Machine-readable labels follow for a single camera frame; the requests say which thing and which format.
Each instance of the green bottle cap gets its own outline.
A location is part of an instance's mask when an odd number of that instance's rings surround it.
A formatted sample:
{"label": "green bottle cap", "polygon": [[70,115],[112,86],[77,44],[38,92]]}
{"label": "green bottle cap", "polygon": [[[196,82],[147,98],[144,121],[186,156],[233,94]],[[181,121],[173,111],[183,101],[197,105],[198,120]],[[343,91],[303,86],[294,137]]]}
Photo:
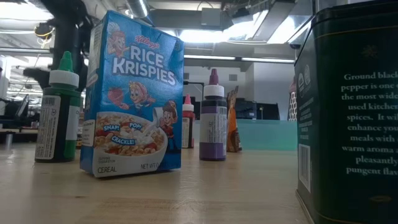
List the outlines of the green bottle cap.
{"label": "green bottle cap", "polygon": [[72,54],[69,51],[63,53],[58,70],[73,72]]}

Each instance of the purple squeeze bottle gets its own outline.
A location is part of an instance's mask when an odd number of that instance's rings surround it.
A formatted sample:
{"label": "purple squeeze bottle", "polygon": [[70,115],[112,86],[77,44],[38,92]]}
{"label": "purple squeeze bottle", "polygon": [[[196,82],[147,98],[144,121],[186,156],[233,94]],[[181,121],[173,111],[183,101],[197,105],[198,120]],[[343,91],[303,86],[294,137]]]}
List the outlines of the purple squeeze bottle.
{"label": "purple squeeze bottle", "polygon": [[211,70],[209,85],[203,89],[201,102],[199,157],[204,161],[226,158],[226,99],[224,87],[218,84],[217,69]]}

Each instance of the food coloring bottle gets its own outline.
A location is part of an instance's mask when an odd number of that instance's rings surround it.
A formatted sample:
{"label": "food coloring bottle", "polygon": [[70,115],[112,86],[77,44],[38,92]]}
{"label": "food coloring bottle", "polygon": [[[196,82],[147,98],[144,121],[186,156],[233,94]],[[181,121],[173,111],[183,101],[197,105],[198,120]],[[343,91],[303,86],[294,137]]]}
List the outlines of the food coloring bottle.
{"label": "food coloring bottle", "polygon": [[69,162],[75,159],[80,115],[79,76],[72,56],[65,52],[58,70],[50,72],[50,87],[43,89],[36,162]]}
{"label": "food coloring bottle", "polygon": [[211,70],[209,85],[201,102],[199,156],[204,161],[223,161],[226,157],[226,99],[218,84],[217,69]]}
{"label": "food coloring bottle", "polygon": [[193,113],[193,105],[191,104],[191,96],[185,96],[185,103],[182,105],[182,147],[185,149],[193,148],[193,122],[195,114]]}

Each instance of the purple bottle cap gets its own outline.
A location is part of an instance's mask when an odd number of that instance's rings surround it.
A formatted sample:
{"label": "purple bottle cap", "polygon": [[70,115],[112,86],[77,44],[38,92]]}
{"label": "purple bottle cap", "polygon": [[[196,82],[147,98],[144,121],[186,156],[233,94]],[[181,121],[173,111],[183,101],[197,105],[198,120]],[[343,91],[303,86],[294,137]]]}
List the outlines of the purple bottle cap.
{"label": "purple bottle cap", "polygon": [[211,69],[209,85],[218,85],[217,69],[215,69],[215,68]]}

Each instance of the wooden table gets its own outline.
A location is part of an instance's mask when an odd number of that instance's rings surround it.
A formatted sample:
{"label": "wooden table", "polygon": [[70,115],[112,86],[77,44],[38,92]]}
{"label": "wooden table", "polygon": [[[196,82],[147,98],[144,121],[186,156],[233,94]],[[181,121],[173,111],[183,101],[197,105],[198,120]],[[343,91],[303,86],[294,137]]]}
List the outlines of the wooden table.
{"label": "wooden table", "polygon": [[244,151],[182,168],[96,179],[75,162],[34,162],[34,144],[0,149],[0,223],[307,224],[294,152]]}

